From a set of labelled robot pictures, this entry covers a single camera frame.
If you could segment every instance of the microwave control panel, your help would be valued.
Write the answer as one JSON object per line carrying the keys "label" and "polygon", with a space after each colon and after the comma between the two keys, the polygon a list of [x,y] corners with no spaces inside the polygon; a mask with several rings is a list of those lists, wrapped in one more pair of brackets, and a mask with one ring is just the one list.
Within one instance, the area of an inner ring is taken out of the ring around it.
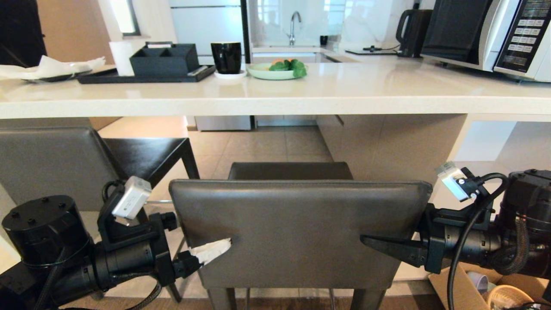
{"label": "microwave control panel", "polygon": [[550,19],[551,0],[522,0],[496,66],[526,73]]}

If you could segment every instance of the black kettle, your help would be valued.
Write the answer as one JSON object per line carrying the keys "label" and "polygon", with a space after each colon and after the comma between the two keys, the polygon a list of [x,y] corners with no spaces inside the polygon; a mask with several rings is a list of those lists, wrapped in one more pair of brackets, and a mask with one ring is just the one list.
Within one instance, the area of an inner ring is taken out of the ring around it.
{"label": "black kettle", "polygon": [[432,13],[433,10],[417,9],[406,10],[402,13],[396,30],[396,40],[400,42],[399,57],[421,57],[421,49],[423,48],[423,41],[425,40],[426,30],[429,28]]}

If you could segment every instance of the refrigerator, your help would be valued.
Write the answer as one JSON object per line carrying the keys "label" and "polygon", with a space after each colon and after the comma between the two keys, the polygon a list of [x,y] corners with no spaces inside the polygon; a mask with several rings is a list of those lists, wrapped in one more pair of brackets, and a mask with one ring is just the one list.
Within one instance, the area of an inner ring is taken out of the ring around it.
{"label": "refrigerator", "polygon": [[[213,65],[212,42],[241,42],[250,62],[246,0],[169,0],[178,43],[194,43],[200,65]],[[251,130],[251,116],[196,116],[197,130]]]}

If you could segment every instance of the light green plate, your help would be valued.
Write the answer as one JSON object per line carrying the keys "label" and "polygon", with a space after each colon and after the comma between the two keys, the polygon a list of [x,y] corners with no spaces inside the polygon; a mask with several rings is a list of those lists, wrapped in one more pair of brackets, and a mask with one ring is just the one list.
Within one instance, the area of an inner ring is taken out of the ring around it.
{"label": "light green plate", "polygon": [[260,79],[282,80],[295,78],[292,71],[269,71],[268,69],[271,66],[271,63],[255,63],[248,66],[247,71],[250,75]]}

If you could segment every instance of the napkin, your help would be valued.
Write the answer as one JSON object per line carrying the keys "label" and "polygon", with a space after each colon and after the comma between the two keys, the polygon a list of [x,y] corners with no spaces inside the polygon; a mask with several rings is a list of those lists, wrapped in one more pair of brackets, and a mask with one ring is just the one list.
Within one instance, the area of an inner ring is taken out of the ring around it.
{"label": "napkin", "polygon": [[0,77],[17,79],[41,79],[91,71],[105,65],[105,57],[83,62],[61,62],[42,56],[38,67],[24,68],[0,65]]}

